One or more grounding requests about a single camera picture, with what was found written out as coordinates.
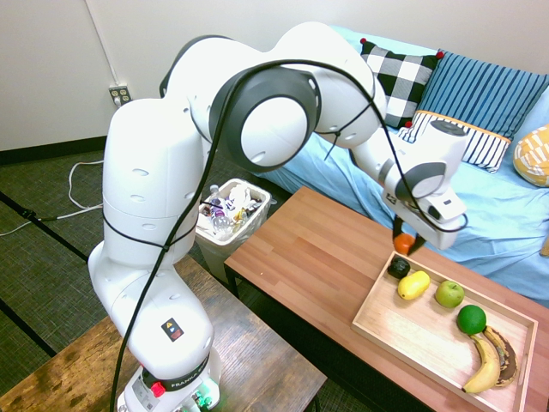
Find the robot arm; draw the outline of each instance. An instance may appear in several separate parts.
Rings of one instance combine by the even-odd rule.
[[[311,63],[268,65],[292,60]],[[466,148],[462,129],[439,121],[415,144],[394,138],[380,127],[385,95],[362,57],[329,27],[305,23],[267,53],[210,38],[192,44],[176,61],[166,78],[166,99],[189,101],[205,154],[220,121],[220,103],[245,76],[220,133],[220,147],[237,164],[253,172],[277,168],[314,130],[348,148],[354,164],[383,187],[383,201],[398,216],[395,229],[403,219],[439,249],[454,243],[465,206],[449,182]]]
[[[122,410],[209,410],[219,399],[214,329],[173,268],[194,243],[201,185],[218,144],[262,172],[291,160],[316,131],[348,148],[421,236],[441,248],[453,242],[444,230],[458,227],[465,208],[449,179],[464,137],[433,126],[425,143],[394,139],[393,152],[380,129],[381,85],[329,27],[297,26],[266,53],[221,37],[195,40],[163,89],[162,99],[132,101],[112,118],[105,239],[89,258],[94,290],[142,364],[118,399]]]

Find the trash bin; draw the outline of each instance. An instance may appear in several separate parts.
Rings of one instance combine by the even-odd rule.
[[[228,239],[219,240],[212,234],[196,227],[196,243],[200,247],[202,255],[209,270],[216,278],[227,283],[225,268],[223,263],[238,249],[266,220],[268,208],[270,206],[271,194],[264,191],[262,188],[252,185],[242,179],[231,179],[220,187],[220,196],[228,197],[231,189],[236,185],[244,185],[250,189],[250,196],[256,200],[261,200],[262,203],[257,210],[250,216],[248,221],[238,229],[236,233],[232,233]],[[200,212],[206,205],[200,205]]]

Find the wooden coffee table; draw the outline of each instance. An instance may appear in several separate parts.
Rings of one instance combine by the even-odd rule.
[[[326,377],[190,257],[176,270],[214,324],[214,347],[223,365],[215,410],[306,409]],[[0,397],[0,410],[107,411],[121,341],[105,318]],[[118,393],[137,367],[126,349]]]
[[[259,287],[430,408],[472,412],[471,403],[351,329],[393,251],[391,231],[308,188],[286,201],[227,260]],[[524,410],[546,411],[549,310],[423,248],[413,259],[539,322]]]

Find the white wall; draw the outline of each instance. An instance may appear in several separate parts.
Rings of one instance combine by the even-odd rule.
[[[266,51],[322,21],[549,73],[547,0],[88,0],[121,82],[158,97],[180,48],[222,34]],[[0,150],[104,136],[113,84],[84,0],[0,0]]]

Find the wall outlet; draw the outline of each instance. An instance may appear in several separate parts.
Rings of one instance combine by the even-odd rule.
[[[112,97],[112,102],[118,107],[123,106],[131,101],[128,86],[125,84],[109,88],[109,93]]]

